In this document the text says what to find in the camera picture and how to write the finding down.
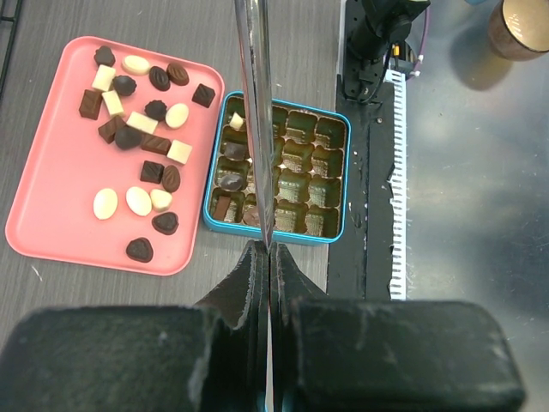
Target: stainless steel surface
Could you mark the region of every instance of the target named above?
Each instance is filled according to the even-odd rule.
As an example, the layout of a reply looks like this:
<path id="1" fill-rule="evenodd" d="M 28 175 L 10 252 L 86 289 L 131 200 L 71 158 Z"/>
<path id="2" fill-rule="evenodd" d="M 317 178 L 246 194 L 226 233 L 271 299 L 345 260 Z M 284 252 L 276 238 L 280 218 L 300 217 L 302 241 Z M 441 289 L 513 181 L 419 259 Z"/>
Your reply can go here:
<path id="1" fill-rule="evenodd" d="M 549 57 L 490 53 L 496 3 L 432 2 L 421 76 L 407 85 L 408 297 L 490 311 L 522 371 L 524 410 L 546 411 Z"/>
<path id="2" fill-rule="evenodd" d="M 275 225 L 273 107 L 266 0 L 234 0 L 244 84 L 246 129 L 256 183 L 261 235 L 267 249 Z"/>
<path id="3" fill-rule="evenodd" d="M 274 97 L 333 110 L 339 5 L 279 0 L 269 6 Z M 3 226 L 61 51 L 81 35 L 209 64 L 223 75 L 227 92 L 242 88 L 232 2 L 25 0 L 0 106 Z M 194 303 L 233 267 L 246 241 L 209 232 L 201 223 L 189 266 L 159 278 L 19 256 L 2 236 L 0 346 L 14 325 L 39 307 Z M 300 269 L 325 289 L 328 247 L 290 248 Z"/>

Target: chocolate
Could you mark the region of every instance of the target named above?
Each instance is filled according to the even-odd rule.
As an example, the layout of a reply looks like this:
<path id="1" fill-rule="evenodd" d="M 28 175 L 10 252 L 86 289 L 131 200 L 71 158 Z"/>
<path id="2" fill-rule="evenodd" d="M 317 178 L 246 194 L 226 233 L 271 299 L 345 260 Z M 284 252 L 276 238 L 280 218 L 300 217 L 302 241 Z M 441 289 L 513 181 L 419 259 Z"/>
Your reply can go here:
<path id="1" fill-rule="evenodd" d="M 173 212 L 165 212 L 153 218 L 153 227 L 163 234 L 174 234 L 178 230 L 179 219 Z"/>
<path id="2" fill-rule="evenodd" d="M 149 135 L 145 133 L 141 142 L 141 148 L 147 152 L 166 156 L 172 146 L 172 141 L 164 137 Z"/>
<path id="3" fill-rule="evenodd" d="M 147 238 L 133 239 L 126 247 L 126 255 L 132 260 L 147 264 L 153 260 L 154 251 Z"/>
<path id="4" fill-rule="evenodd" d="M 232 161 L 243 161 L 246 158 L 248 148 L 243 144 L 227 142 L 225 152 L 223 153 L 227 159 Z"/>
<path id="5" fill-rule="evenodd" d="M 192 101 L 198 103 L 200 106 L 208 108 L 212 104 L 214 97 L 215 91 L 212 88 L 200 83 L 192 96 Z"/>
<path id="6" fill-rule="evenodd" d="M 214 215 L 212 216 L 217 221 L 224 221 L 226 212 L 231 205 L 231 198 L 227 196 L 219 196 L 215 205 Z"/>
<path id="7" fill-rule="evenodd" d="M 107 47 L 106 45 L 101 46 L 95 51 L 94 60 L 98 66 L 104 64 L 105 66 L 111 67 L 117 61 L 117 59 L 114 57 L 114 54 L 112 54 L 111 48 Z"/>
<path id="8" fill-rule="evenodd" d="M 80 109 L 78 109 L 80 115 L 83 118 L 97 120 L 100 116 L 102 100 L 103 97 L 101 96 L 101 92 L 97 92 L 95 90 L 84 90 L 82 102 L 80 103 Z"/>
<path id="9" fill-rule="evenodd" d="M 151 70 L 148 72 L 148 79 L 151 81 L 151 84 L 161 92 L 170 89 L 171 83 L 168 74 L 161 67 L 151 67 Z"/>
<path id="10" fill-rule="evenodd" d="M 244 186 L 244 178 L 239 174 L 226 174 L 220 179 L 218 186 L 224 191 L 239 191 Z"/>
<path id="11" fill-rule="evenodd" d="M 120 96 L 131 96 L 137 88 L 137 83 L 129 76 L 116 76 L 112 79 L 112 87 Z"/>
<path id="12" fill-rule="evenodd" d="M 114 142 L 114 135 L 116 132 L 120 129 L 122 129 L 126 125 L 126 122 L 120 117 L 115 116 L 102 126 L 100 126 L 97 131 L 99 132 L 100 136 L 103 137 L 103 140 L 105 140 L 108 144 L 111 144 Z"/>
<path id="13" fill-rule="evenodd" d="M 259 210 L 257 206 L 244 212 L 242 221 L 248 226 L 259 226 Z"/>
<path id="14" fill-rule="evenodd" d="M 152 100 L 145 106 L 145 114 L 154 120 L 161 122 L 166 118 L 168 107 L 162 100 Z"/>
<path id="15" fill-rule="evenodd" d="M 162 175 L 162 186 L 164 190 L 173 193 L 181 185 L 181 176 L 179 175 L 179 170 L 170 165 L 164 169 L 164 174 Z"/>
<path id="16" fill-rule="evenodd" d="M 153 161 L 144 161 L 141 169 L 141 182 L 160 183 L 162 181 L 162 173 L 164 166 Z"/>
<path id="17" fill-rule="evenodd" d="M 168 78 L 178 86 L 186 86 L 189 84 L 189 74 L 181 64 L 168 64 L 166 73 L 168 74 Z"/>
<path id="18" fill-rule="evenodd" d="M 114 142 L 122 150 L 136 148 L 141 144 L 143 134 L 133 127 L 124 126 L 114 134 Z"/>

